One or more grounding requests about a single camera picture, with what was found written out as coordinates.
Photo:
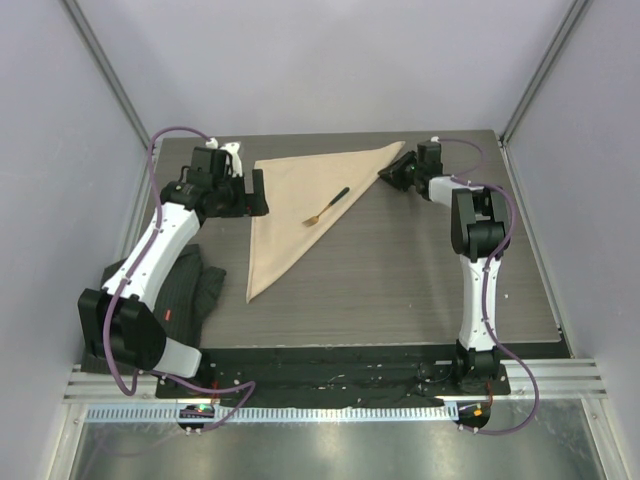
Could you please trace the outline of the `beige cloth napkin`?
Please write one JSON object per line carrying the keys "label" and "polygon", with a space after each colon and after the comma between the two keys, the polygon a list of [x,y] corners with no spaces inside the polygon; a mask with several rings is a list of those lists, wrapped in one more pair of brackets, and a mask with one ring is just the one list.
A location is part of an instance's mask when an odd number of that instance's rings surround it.
{"label": "beige cloth napkin", "polygon": [[[258,160],[269,213],[251,221],[246,300],[251,301],[300,260],[378,180],[405,143],[352,151]],[[320,212],[344,187],[349,193],[319,222],[302,222]]]}

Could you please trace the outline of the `gold fork green handle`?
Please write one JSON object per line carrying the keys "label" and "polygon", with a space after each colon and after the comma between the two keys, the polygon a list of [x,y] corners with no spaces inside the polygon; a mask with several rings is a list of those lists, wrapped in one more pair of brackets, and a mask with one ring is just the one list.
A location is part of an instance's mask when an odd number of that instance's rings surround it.
{"label": "gold fork green handle", "polygon": [[302,224],[305,227],[311,227],[311,226],[316,225],[319,222],[321,216],[325,212],[327,212],[331,207],[333,207],[338,201],[340,201],[344,196],[346,196],[349,193],[349,191],[350,191],[349,187],[344,187],[333,199],[331,199],[329,201],[329,203],[327,205],[324,206],[324,208],[320,212],[318,212],[316,215],[311,216],[310,218],[304,220],[302,222]]}

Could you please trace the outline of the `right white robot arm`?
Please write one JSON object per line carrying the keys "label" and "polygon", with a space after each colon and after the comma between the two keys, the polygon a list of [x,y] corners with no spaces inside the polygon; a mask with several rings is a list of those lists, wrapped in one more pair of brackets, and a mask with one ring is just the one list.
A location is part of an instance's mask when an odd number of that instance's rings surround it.
{"label": "right white robot arm", "polygon": [[450,239],[463,272],[463,316],[452,361],[457,391],[472,395],[499,376],[495,329],[497,280],[513,234],[514,207],[497,186],[446,175],[442,141],[434,137],[378,172],[392,188],[413,188],[450,210]]}

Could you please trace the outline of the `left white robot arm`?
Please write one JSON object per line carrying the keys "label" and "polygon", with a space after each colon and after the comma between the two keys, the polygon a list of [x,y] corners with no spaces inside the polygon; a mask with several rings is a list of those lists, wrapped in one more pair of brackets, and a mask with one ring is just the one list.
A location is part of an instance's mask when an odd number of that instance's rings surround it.
{"label": "left white robot arm", "polygon": [[78,310],[91,356],[179,376],[179,388],[193,399],[211,391],[201,351],[171,339],[154,308],[179,254],[207,219],[268,214],[263,172],[252,170],[248,191],[240,150],[238,142],[213,140],[195,147],[186,171],[160,191],[149,226],[120,269],[100,289],[82,292]]}

